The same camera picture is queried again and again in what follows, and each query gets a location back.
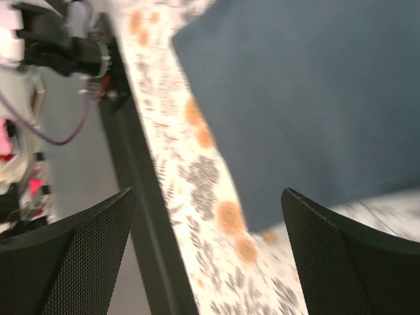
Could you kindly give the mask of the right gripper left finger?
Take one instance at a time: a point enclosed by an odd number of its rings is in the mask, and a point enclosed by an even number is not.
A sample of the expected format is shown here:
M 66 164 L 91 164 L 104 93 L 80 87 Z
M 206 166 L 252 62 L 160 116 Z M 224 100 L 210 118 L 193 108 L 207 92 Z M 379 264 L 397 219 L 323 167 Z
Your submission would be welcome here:
M 1 242 L 1 313 L 106 314 L 131 229 L 135 195 Z

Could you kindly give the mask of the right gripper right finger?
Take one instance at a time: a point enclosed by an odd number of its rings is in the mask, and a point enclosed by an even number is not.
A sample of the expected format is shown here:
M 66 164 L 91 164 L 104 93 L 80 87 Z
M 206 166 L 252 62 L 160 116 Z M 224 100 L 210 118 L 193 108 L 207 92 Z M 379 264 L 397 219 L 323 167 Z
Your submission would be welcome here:
M 419 243 L 286 188 L 282 210 L 309 314 L 418 314 Z

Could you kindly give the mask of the blue-grey t shirt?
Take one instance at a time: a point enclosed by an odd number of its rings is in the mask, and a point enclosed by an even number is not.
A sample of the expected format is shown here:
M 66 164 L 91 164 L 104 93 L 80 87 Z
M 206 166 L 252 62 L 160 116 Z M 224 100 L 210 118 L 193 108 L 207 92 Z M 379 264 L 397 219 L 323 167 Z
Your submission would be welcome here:
M 250 232 L 419 186 L 418 1 L 216 1 L 172 38 Z

